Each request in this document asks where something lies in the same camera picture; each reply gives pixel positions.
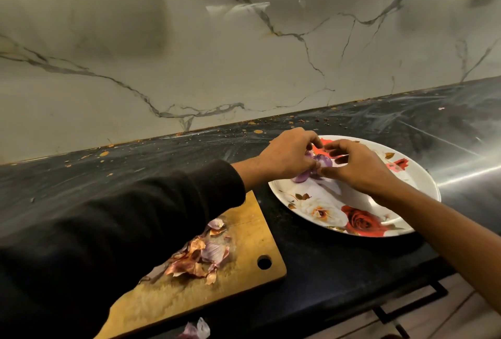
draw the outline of hand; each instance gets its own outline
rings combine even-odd
[[[374,199],[384,198],[401,184],[405,184],[392,174],[376,153],[363,144],[351,140],[337,140],[326,144],[324,150],[328,151],[331,157],[347,154],[336,159],[336,163],[348,164],[321,168],[318,170],[321,176],[340,180]]]
[[[322,141],[312,130],[294,128],[282,132],[258,156],[261,166],[268,172],[270,181],[294,178],[302,172],[315,170],[320,164],[305,157],[315,145],[322,148]]]

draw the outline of sleeve cuff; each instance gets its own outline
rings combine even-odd
[[[206,206],[206,218],[217,218],[224,211],[240,206],[246,200],[242,178],[233,166],[217,159],[202,168],[188,173]]]

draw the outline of black countertop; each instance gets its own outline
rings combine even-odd
[[[497,77],[119,144],[104,157],[99,157],[103,148],[96,148],[3,165],[0,234],[144,177],[195,168],[214,158],[236,162],[256,156],[291,128],[289,121],[318,134],[354,136],[404,153],[431,173],[444,203],[501,232]],[[267,185],[255,194],[287,277],[134,337],[172,337],[172,331],[160,333],[202,316],[211,337],[272,332],[301,338],[454,272],[418,234],[352,237],[291,213]]]

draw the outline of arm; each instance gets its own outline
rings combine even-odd
[[[292,129],[256,158],[145,179],[1,236],[0,330],[94,337],[123,293],[246,191],[314,167],[304,159],[311,141],[321,146]]]
[[[348,164],[322,168],[323,176],[349,184],[402,216],[501,313],[501,237],[399,180],[365,145],[338,140],[326,149],[348,154],[338,161]]]

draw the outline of person's left hand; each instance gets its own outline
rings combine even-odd
[[[294,128],[282,132],[257,157],[266,170],[270,181],[294,178],[302,172],[320,167],[314,159],[305,156],[315,145],[322,148],[322,141],[312,130]]]

